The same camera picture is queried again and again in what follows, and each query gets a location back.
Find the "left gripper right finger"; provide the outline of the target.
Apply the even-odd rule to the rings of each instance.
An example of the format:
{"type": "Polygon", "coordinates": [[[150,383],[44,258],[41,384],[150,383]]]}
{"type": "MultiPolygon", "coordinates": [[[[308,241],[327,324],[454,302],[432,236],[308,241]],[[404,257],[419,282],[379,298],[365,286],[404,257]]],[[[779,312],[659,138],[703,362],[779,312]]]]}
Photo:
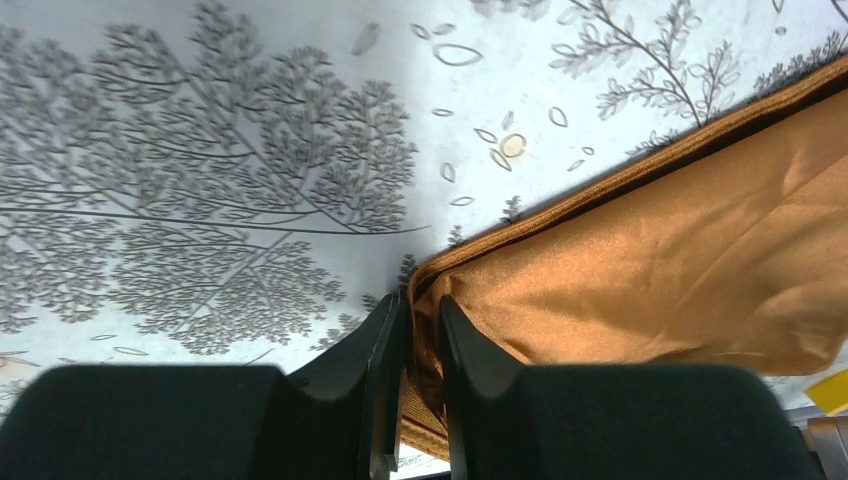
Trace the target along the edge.
{"type": "Polygon", "coordinates": [[[440,303],[456,479],[819,479],[753,373],[709,364],[525,365],[440,303]]]}

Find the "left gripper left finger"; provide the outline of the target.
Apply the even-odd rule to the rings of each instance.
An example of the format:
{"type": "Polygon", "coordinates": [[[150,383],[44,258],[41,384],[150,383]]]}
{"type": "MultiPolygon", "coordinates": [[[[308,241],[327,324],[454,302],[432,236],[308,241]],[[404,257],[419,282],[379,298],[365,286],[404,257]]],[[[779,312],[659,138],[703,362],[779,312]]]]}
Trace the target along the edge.
{"type": "Polygon", "coordinates": [[[407,302],[384,297],[292,373],[67,365],[1,426],[5,479],[385,479],[398,461],[407,302]]]}

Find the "orange cloth napkin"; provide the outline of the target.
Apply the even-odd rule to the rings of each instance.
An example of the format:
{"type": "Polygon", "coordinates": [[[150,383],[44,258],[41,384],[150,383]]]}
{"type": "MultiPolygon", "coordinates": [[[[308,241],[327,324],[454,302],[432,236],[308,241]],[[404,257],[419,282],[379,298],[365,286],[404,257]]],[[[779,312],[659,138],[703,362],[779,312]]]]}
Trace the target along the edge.
{"type": "Polygon", "coordinates": [[[440,301],[528,364],[808,376],[847,339],[847,61],[420,265],[402,441],[447,459],[440,301]]]}

